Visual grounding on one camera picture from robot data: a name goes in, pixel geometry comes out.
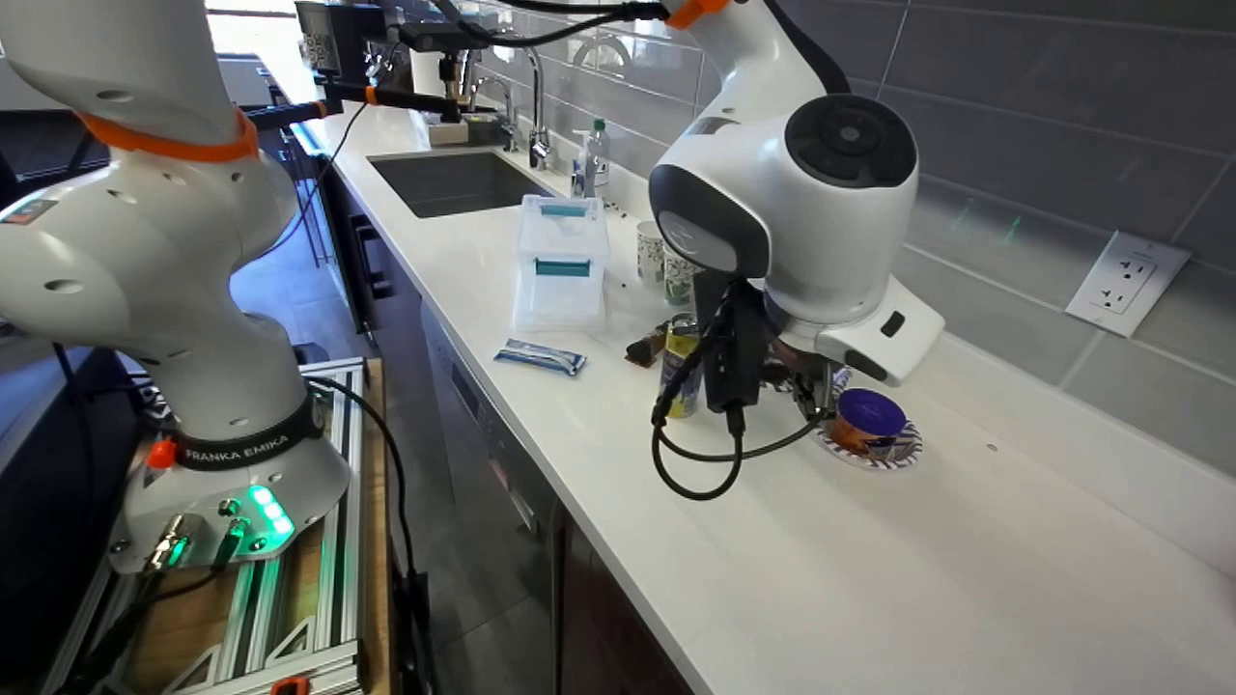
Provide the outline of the yellow blue drink can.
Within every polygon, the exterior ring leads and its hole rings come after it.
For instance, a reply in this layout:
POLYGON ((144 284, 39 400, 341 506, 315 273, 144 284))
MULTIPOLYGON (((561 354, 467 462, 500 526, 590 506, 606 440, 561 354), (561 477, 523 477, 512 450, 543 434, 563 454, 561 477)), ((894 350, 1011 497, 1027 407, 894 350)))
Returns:
POLYGON ((659 349, 659 407, 667 417, 690 417, 698 409, 698 369, 690 350, 698 349, 698 324, 681 314, 666 329, 659 349))

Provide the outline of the white wall outlet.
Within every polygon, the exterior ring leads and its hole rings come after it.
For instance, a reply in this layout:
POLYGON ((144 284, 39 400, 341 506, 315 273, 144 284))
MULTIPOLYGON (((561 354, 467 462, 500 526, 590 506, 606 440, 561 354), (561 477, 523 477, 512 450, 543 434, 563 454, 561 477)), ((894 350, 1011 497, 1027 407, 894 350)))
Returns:
POLYGON ((1103 331, 1130 337, 1190 261, 1181 246, 1112 231, 1065 314, 1103 331))

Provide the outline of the patterned paper cup rear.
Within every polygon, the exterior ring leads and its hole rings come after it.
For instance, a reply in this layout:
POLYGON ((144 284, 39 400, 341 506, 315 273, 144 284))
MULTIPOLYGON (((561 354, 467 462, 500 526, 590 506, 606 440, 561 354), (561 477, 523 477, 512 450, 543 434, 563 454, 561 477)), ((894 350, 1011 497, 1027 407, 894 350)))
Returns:
POLYGON ((636 225, 636 278, 659 288, 677 310, 695 292, 695 266, 659 238, 651 221, 636 225))

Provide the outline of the orange bowl with blue lid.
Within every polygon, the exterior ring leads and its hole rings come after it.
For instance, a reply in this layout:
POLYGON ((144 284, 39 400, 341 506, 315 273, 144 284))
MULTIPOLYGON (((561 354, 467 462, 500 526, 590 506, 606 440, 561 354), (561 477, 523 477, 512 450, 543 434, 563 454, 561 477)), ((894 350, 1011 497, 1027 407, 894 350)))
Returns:
POLYGON ((872 470, 910 468, 923 450, 923 437, 909 414, 878 391, 846 391, 828 421, 828 444, 872 470))

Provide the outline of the blue white snack bar wrapper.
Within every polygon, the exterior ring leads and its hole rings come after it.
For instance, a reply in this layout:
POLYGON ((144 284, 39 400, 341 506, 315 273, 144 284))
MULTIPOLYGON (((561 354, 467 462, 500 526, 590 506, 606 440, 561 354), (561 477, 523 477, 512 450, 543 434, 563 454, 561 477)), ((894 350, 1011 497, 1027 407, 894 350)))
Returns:
POLYGON ((563 350, 563 349, 543 349, 543 343, 530 343, 530 340, 506 340, 496 350, 500 364, 523 364, 523 367, 539 367, 539 369, 555 369, 567 377, 578 377, 586 360, 578 350, 563 350))

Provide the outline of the aluminium robot stand frame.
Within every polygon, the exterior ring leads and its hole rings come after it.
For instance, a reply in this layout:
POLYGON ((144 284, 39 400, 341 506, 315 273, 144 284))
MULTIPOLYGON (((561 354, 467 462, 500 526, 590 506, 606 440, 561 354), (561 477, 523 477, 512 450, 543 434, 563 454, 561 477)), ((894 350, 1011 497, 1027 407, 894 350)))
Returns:
POLYGON ((304 369, 313 417, 342 468, 337 506, 304 517, 288 470, 216 497, 121 512, 39 695, 362 695, 373 682, 373 502, 362 476, 366 367, 304 369))

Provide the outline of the chrome faucet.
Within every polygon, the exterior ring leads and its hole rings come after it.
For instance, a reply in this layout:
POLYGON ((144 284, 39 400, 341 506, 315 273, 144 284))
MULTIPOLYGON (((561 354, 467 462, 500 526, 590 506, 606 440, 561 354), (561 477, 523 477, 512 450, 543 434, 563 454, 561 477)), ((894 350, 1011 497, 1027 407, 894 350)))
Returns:
POLYGON ((524 69, 530 69, 530 166, 554 168, 554 132, 543 118, 543 63, 534 46, 524 46, 524 69))

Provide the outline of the stainless steel sink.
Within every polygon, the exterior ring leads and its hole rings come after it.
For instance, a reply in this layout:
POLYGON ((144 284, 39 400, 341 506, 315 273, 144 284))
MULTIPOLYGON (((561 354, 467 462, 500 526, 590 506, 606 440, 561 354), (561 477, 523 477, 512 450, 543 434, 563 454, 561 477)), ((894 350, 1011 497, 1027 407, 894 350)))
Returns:
POLYGON ((373 159, 373 168, 413 215, 510 208, 538 194, 538 181, 496 149, 389 153, 373 159))

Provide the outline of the clear water bottle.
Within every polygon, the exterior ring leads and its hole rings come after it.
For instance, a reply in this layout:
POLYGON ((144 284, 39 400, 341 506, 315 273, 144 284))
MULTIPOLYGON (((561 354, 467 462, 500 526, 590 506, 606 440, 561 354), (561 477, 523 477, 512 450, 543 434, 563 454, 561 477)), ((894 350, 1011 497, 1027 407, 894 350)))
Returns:
POLYGON ((606 197, 606 168, 609 168, 609 132, 604 118, 595 118, 574 159, 574 194, 606 197))

